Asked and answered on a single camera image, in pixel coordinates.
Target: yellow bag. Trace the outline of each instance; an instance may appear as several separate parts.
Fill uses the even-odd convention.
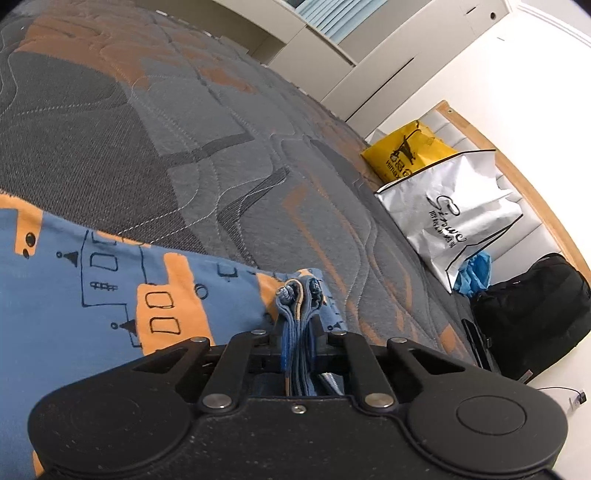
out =
[[[456,153],[416,120],[381,139],[361,156],[384,182],[390,183]]]

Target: silver shopping bag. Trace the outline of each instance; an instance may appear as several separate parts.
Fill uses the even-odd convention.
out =
[[[461,264],[522,215],[496,183],[495,151],[463,152],[380,188],[376,197],[449,293]]]

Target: gray mattress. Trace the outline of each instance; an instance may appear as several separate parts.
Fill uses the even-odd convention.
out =
[[[374,198],[363,139],[291,83],[127,2],[24,2],[1,34],[0,188],[139,241],[320,268],[371,342],[472,361],[469,304]]]

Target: black backpack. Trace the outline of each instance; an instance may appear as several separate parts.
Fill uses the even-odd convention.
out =
[[[591,330],[589,283],[559,254],[540,258],[471,303],[498,368],[514,380],[543,372]]]

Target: striped light blue fabric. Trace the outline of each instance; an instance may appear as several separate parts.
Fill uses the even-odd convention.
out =
[[[310,25],[339,43],[386,1],[306,0],[295,10]]]

